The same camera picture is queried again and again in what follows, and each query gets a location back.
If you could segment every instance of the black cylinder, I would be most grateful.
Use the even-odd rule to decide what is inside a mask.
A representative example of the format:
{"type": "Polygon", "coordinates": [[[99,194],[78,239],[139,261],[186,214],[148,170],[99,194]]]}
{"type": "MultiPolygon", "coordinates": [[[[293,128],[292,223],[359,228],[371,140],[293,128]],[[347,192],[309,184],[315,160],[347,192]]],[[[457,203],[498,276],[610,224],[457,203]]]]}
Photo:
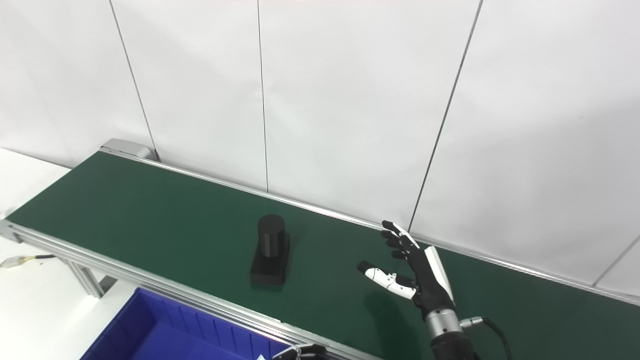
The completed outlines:
{"type": "Polygon", "coordinates": [[[258,244],[260,253],[267,258],[275,258],[284,251],[284,220],[269,214],[258,221],[258,244]]]}

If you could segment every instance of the cable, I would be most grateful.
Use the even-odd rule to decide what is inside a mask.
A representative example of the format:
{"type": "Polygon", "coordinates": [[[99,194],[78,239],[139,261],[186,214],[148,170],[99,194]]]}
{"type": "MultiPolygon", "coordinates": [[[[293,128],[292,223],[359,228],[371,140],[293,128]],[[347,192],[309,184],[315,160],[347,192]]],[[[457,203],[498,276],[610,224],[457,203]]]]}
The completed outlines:
{"type": "Polygon", "coordinates": [[[14,256],[12,258],[8,258],[6,260],[4,260],[2,263],[0,263],[0,268],[12,268],[15,266],[20,266],[24,263],[26,263],[29,260],[33,260],[33,259],[50,259],[50,258],[55,258],[56,256],[54,254],[48,254],[48,255],[35,255],[35,256],[14,256]]]}
{"type": "Polygon", "coordinates": [[[502,340],[502,344],[504,345],[504,351],[507,354],[507,360],[513,360],[511,357],[511,348],[509,348],[509,343],[507,342],[507,337],[504,335],[502,330],[496,325],[493,321],[489,320],[489,318],[482,318],[482,321],[485,325],[489,326],[491,330],[493,330],[498,336],[500,336],[500,340],[502,340]]]}

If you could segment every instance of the robotic hand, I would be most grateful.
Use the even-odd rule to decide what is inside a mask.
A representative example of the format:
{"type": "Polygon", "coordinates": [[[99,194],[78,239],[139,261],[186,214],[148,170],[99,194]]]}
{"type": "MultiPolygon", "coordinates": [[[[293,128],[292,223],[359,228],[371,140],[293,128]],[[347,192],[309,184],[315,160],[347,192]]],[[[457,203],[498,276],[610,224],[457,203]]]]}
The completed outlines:
{"type": "Polygon", "coordinates": [[[471,341],[462,332],[451,287],[435,247],[422,250],[409,233],[393,222],[382,221],[382,226],[387,246],[395,249],[391,255],[407,261],[415,280],[390,274],[368,261],[361,261],[358,270],[388,291],[413,300],[429,329],[436,360],[474,360],[471,341]]]}

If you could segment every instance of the white wall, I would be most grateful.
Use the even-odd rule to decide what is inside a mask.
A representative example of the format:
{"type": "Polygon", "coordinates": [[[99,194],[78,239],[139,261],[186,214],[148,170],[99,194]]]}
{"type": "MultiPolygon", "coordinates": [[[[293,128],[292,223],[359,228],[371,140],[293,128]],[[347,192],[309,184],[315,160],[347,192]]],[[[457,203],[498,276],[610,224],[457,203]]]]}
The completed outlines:
{"type": "Polygon", "coordinates": [[[72,166],[151,146],[108,1],[0,0],[0,147],[72,166]]]}
{"type": "MultiPolygon", "coordinates": [[[[113,6],[130,63],[107,0],[0,0],[0,147],[72,166],[155,140],[173,165],[409,224],[477,0],[113,6]]],[[[412,231],[596,282],[640,234],[638,6],[486,0],[412,231]]],[[[637,253],[598,286],[640,293],[637,253]]]]}
{"type": "Polygon", "coordinates": [[[265,190],[257,3],[113,5],[160,159],[265,190]]]}
{"type": "Polygon", "coordinates": [[[638,13],[486,1],[412,231],[595,282],[640,234],[638,13]]]}
{"type": "Polygon", "coordinates": [[[269,190],[408,226],[477,1],[260,1],[269,190]]]}

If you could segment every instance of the panel seam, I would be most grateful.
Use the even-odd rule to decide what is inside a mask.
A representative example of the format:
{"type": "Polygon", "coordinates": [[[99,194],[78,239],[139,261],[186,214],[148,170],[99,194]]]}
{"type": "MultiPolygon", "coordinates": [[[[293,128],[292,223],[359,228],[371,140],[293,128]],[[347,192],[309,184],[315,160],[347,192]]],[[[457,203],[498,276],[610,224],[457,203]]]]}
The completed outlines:
{"type": "Polygon", "coordinates": [[[127,47],[124,44],[124,37],[122,37],[122,31],[120,30],[120,23],[118,22],[118,17],[116,16],[116,10],[113,7],[112,0],[109,0],[109,6],[111,7],[111,13],[113,14],[113,20],[116,22],[116,29],[118,29],[118,36],[120,37],[120,42],[122,43],[122,49],[124,50],[124,56],[127,59],[127,65],[129,66],[129,72],[131,73],[131,79],[133,80],[133,86],[136,89],[136,95],[138,96],[138,102],[140,103],[140,108],[142,109],[142,116],[145,118],[145,124],[147,125],[147,131],[149,132],[149,138],[151,139],[151,145],[154,147],[154,153],[156,154],[156,159],[160,160],[160,155],[158,154],[158,150],[156,147],[156,141],[154,140],[154,135],[151,133],[151,127],[149,126],[149,120],[147,118],[147,112],[145,111],[145,106],[142,103],[142,97],[140,96],[140,90],[138,88],[138,82],[136,81],[136,76],[133,74],[133,68],[131,67],[131,61],[129,59],[129,53],[127,52],[127,47]]]}
{"type": "Polygon", "coordinates": [[[633,249],[633,247],[638,243],[638,241],[640,241],[640,235],[635,238],[634,241],[631,242],[631,244],[629,244],[629,246],[611,263],[611,265],[609,265],[604,272],[602,272],[602,274],[600,274],[600,276],[598,276],[598,278],[596,279],[596,281],[593,282],[592,286],[598,286],[598,283],[604,279],[604,277],[611,271],[613,270],[614,267],[616,267],[616,265],[627,255],[627,253],[629,251],[631,251],[631,249],[633,249]]]}
{"type": "Polygon", "coordinates": [[[415,214],[418,210],[418,205],[420,204],[420,198],[422,197],[422,191],[424,190],[424,185],[427,182],[427,176],[429,175],[429,170],[431,170],[431,164],[433,163],[433,156],[435,155],[436,148],[438,147],[438,143],[440,142],[440,135],[442,135],[442,129],[444,128],[444,123],[447,120],[447,115],[449,114],[449,108],[451,107],[451,101],[453,100],[453,94],[456,91],[456,86],[458,85],[458,80],[460,78],[460,72],[462,71],[462,66],[465,63],[465,58],[467,57],[467,51],[469,50],[469,44],[471,44],[471,38],[474,36],[474,31],[476,30],[476,23],[478,21],[478,17],[480,16],[480,9],[482,8],[482,4],[484,0],[480,0],[478,3],[478,9],[476,10],[476,16],[474,17],[474,21],[471,25],[471,30],[469,31],[469,37],[467,38],[467,44],[465,45],[465,50],[462,52],[462,59],[460,60],[460,66],[458,67],[458,73],[456,74],[456,78],[453,81],[453,86],[451,88],[451,93],[449,94],[449,100],[447,101],[447,107],[444,110],[444,115],[442,116],[442,122],[440,123],[440,129],[438,130],[438,135],[436,136],[436,141],[433,144],[433,150],[431,151],[431,156],[429,157],[429,163],[427,164],[427,170],[424,173],[424,178],[422,179],[422,185],[420,186],[420,192],[418,193],[418,199],[415,202],[415,207],[413,208],[413,213],[411,215],[411,220],[409,221],[409,228],[407,231],[411,231],[411,227],[413,225],[413,220],[415,218],[415,214]]]}
{"type": "Polygon", "coordinates": [[[267,120],[264,110],[264,71],[262,69],[262,30],[260,27],[260,0],[255,2],[258,11],[258,51],[260,56],[260,90],[262,93],[262,133],[264,135],[264,177],[269,192],[269,160],[267,157],[267,120]]]}

